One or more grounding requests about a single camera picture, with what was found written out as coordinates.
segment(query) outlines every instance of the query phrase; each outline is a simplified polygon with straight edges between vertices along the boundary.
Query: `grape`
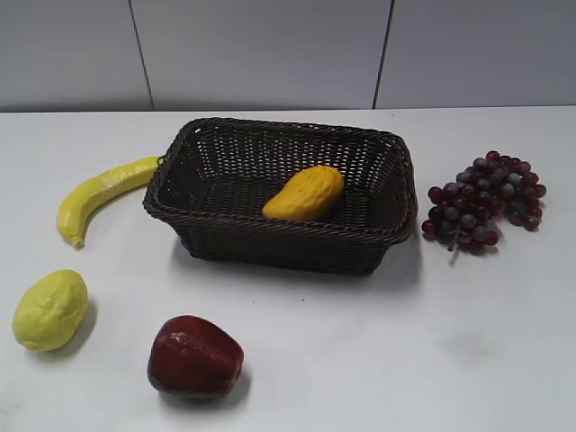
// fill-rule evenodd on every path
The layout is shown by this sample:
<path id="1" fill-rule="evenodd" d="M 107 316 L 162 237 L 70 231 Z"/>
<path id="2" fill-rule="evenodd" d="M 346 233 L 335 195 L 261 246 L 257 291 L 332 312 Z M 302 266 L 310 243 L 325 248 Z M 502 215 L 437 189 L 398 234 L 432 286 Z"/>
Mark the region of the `grape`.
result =
<path id="1" fill-rule="evenodd" d="M 537 184 L 534 190 L 536 192 L 537 198 L 542 198 L 543 196 L 546 195 L 546 186 L 544 186 L 543 184 Z"/>
<path id="2" fill-rule="evenodd" d="M 526 200 L 526 207 L 528 209 L 537 209 L 540 207 L 540 200 L 537 198 L 530 198 L 529 200 Z"/>
<path id="3" fill-rule="evenodd" d="M 446 183 L 444 189 L 442 190 L 442 194 L 445 198 L 452 199 L 458 194 L 458 184 L 455 182 Z"/>
<path id="4" fill-rule="evenodd" d="M 449 221 L 455 221 L 460 217 L 460 212 L 455 207 L 447 207 L 446 210 L 444 210 L 444 217 Z"/>
<path id="5" fill-rule="evenodd" d="M 474 191 L 475 191 L 474 186 L 472 186 L 471 184 L 465 184 L 464 186 L 462 186 L 462 189 L 460 189 L 460 194 L 462 194 L 463 196 L 469 196 L 472 195 Z"/>
<path id="6" fill-rule="evenodd" d="M 476 207 L 475 214 L 478 219 L 486 220 L 490 217 L 490 209 L 488 205 L 480 204 Z"/>
<path id="7" fill-rule="evenodd" d="M 476 226 L 477 223 L 478 221 L 472 214 L 465 214 L 462 216 L 462 218 L 460 218 L 460 225 L 465 230 L 471 230 Z"/>
<path id="8" fill-rule="evenodd" d="M 538 219 L 542 218 L 542 209 L 539 209 L 537 207 L 528 209 L 526 213 L 528 216 L 536 216 Z"/>
<path id="9" fill-rule="evenodd" d="M 468 203 L 466 201 L 466 198 L 464 198 L 461 195 L 458 195 L 454 198 L 454 200 L 452 201 L 452 205 L 458 209 L 459 211 L 465 210 L 466 207 L 468 206 Z"/>
<path id="10" fill-rule="evenodd" d="M 514 199 L 508 203 L 508 211 L 522 214 L 526 211 L 526 206 L 521 201 Z"/>
<path id="11" fill-rule="evenodd" d="M 480 191 L 478 192 L 478 202 L 479 203 L 489 203 L 490 202 L 490 194 L 486 191 Z"/>
<path id="12" fill-rule="evenodd" d="M 524 221 L 524 228 L 528 231 L 537 230 L 538 225 L 540 225 L 540 218 L 537 218 L 536 216 L 528 216 Z"/>
<path id="13" fill-rule="evenodd" d="M 490 199 L 490 210 L 493 214 L 502 214 L 506 210 L 506 202 L 502 198 L 494 196 Z"/>
<path id="14" fill-rule="evenodd" d="M 504 212 L 513 225 L 537 230 L 542 220 L 539 199 L 546 195 L 538 182 L 529 162 L 491 150 L 458 173 L 455 182 L 428 190 L 435 206 L 422 222 L 423 235 L 450 244 L 449 250 L 457 240 L 463 250 L 480 251 L 498 244 L 498 232 L 487 225 L 491 216 Z"/>
<path id="15" fill-rule="evenodd" d="M 434 204 L 440 203 L 442 201 L 442 189 L 438 186 L 432 186 L 428 190 L 428 198 L 430 198 L 430 201 Z"/>
<path id="16" fill-rule="evenodd" d="M 520 187 L 522 185 L 522 177 L 516 173 L 508 174 L 508 182 L 515 187 Z"/>
<path id="17" fill-rule="evenodd" d="M 435 224 L 438 224 L 444 218 L 444 211 L 438 206 L 432 207 L 428 212 L 428 218 Z"/>
<path id="18" fill-rule="evenodd" d="M 524 225 L 524 218 L 519 213 L 512 212 L 508 215 L 508 220 L 512 225 L 516 225 L 517 227 L 521 227 Z"/>
<path id="19" fill-rule="evenodd" d="M 499 175 L 496 174 L 490 174 L 488 176 L 488 183 L 490 184 L 490 187 L 498 187 L 502 184 L 502 179 L 500 178 Z"/>
<path id="20" fill-rule="evenodd" d="M 472 241 L 472 236 L 467 232 L 460 232 L 458 235 L 458 243 L 461 245 L 467 245 Z"/>
<path id="21" fill-rule="evenodd" d="M 510 174 L 510 170 L 508 169 L 507 166 L 499 166 L 498 168 L 496 168 L 494 170 L 494 174 L 498 177 L 500 177 L 500 179 L 505 178 L 508 176 L 508 174 Z"/>
<path id="22" fill-rule="evenodd" d="M 476 181 L 476 187 L 480 190 L 487 191 L 488 189 L 490 189 L 490 182 L 485 178 L 479 178 Z"/>
<path id="23" fill-rule="evenodd" d="M 486 244 L 488 246 L 494 246 L 496 243 L 498 243 L 498 232 L 490 231 L 488 233 L 488 239 L 486 240 Z"/>
<path id="24" fill-rule="evenodd" d="M 536 191 L 532 187 L 527 187 L 526 189 L 520 191 L 519 196 L 526 201 L 529 201 L 532 198 L 536 198 Z"/>
<path id="25" fill-rule="evenodd" d="M 489 160 L 488 161 L 488 167 L 487 169 L 489 171 L 494 171 L 496 168 L 498 168 L 500 166 L 500 164 L 498 163 L 497 160 Z"/>
<path id="26" fill-rule="evenodd" d="M 490 160 L 500 160 L 500 153 L 496 150 L 489 151 L 486 153 L 486 158 Z"/>
<path id="27" fill-rule="evenodd" d="M 526 161 L 522 161 L 520 165 L 518 165 L 518 172 L 522 175 L 529 173 L 531 169 L 532 167 Z"/>
<path id="28" fill-rule="evenodd" d="M 510 183 L 506 183 L 500 188 L 500 193 L 502 194 L 502 198 L 509 198 L 514 194 L 514 186 Z"/>
<path id="29" fill-rule="evenodd" d="M 477 157 L 473 162 L 474 167 L 478 169 L 486 169 L 488 161 L 483 157 Z"/>
<path id="30" fill-rule="evenodd" d="M 453 226 L 452 222 L 450 222 L 450 220 L 447 220 L 447 219 L 442 219 L 442 221 L 440 222 L 440 225 L 438 226 L 438 234 L 444 236 L 446 234 L 449 234 L 453 230 L 454 230 L 454 226 Z"/>
<path id="31" fill-rule="evenodd" d="M 466 171 L 456 176 L 456 182 L 458 183 L 468 183 L 470 182 L 470 180 L 471 180 L 470 173 L 467 173 Z"/>
<path id="32" fill-rule="evenodd" d="M 535 173 L 526 173 L 526 175 L 524 175 L 524 178 L 522 179 L 522 183 L 526 187 L 535 187 L 536 184 L 538 183 L 538 180 L 540 179 L 538 178 L 538 175 L 536 175 Z"/>
<path id="33" fill-rule="evenodd" d="M 436 233 L 436 227 L 434 226 L 432 220 L 424 220 L 422 222 L 422 230 L 428 234 Z"/>
<path id="34" fill-rule="evenodd" d="M 522 162 L 520 159 L 518 159 L 517 157 L 513 157 L 510 160 L 510 168 L 512 168 L 512 171 L 517 171 L 518 168 L 520 167 L 520 162 Z"/>
<path id="35" fill-rule="evenodd" d="M 484 243 L 490 236 L 490 232 L 487 228 L 484 227 L 476 227 L 472 232 L 472 238 L 476 241 Z"/>

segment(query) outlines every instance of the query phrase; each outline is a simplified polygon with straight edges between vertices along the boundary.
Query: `white table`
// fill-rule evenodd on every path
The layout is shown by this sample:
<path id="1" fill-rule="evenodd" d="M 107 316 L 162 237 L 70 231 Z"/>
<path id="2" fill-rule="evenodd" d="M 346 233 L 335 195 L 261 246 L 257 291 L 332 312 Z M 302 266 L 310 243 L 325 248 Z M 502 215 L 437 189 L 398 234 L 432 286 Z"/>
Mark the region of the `white table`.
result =
<path id="1" fill-rule="evenodd" d="M 194 260 L 149 217 L 143 190 L 93 219 L 75 251 L 56 230 L 63 197 L 107 168 L 162 154 L 214 113 L 0 115 L 0 431 L 576 430 L 576 107 L 356 112 L 220 112 L 389 130 L 413 158 L 419 220 L 431 185 L 490 149 L 529 160 L 548 186 L 536 233 L 502 222 L 499 252 L 393 247 L 369 278 Z M 12 335 L 23 292 L 77 270 L 97 309 L 59 352 Z M 245 349 L 248 379 L 219 406 L 158 396 L 153 337 L 196 314 Z"/>

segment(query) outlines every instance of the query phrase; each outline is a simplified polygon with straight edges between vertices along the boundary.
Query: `apple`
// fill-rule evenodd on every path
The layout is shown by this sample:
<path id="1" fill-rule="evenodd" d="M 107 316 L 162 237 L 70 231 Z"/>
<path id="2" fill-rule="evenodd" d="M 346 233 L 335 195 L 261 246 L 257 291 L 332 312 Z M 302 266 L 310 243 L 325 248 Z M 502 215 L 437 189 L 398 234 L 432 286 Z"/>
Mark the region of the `apple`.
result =
<path id="1" fill-rule="evenodd" d="M 159 392 L 185 398 L 224 396 L 240 377 L 244 351 L 206 319 L 183 315 L 160 329 L 148 360 L 148 379 Z"/>

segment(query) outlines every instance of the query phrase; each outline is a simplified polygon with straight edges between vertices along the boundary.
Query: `wicker basket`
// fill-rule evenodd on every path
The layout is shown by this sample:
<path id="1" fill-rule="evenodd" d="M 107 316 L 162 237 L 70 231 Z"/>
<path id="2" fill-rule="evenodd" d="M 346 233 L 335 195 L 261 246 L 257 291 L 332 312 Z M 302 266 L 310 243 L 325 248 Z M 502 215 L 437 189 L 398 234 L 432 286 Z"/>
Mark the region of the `wicker basket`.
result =
<path id="1" fill-rule="evenodd" d="M 315 165 L 345 178 L 329 214 L 314 222 L 262 217 L 291 176 Z M 180 130 L 144 208 L 193 257 L 366 275 L 409 237 L 417 203 L 410 153 L 389 132 L 211 118 Z"/>

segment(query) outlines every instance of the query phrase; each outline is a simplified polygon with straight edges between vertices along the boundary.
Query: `yellow banana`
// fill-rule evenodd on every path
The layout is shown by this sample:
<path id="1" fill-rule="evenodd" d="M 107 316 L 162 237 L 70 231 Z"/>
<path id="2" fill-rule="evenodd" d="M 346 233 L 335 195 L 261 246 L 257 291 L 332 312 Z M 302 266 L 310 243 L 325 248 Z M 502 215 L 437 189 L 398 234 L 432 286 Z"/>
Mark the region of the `yellow banana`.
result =
<path id="1" fill-rule="evenodd" d="M 58 231 L 62 237 L 81 248 L 92 212 L 116 196 L 146 185 L 157 168 L 158 157 L 145 157 L 83 182 L 60 205 Z"/>

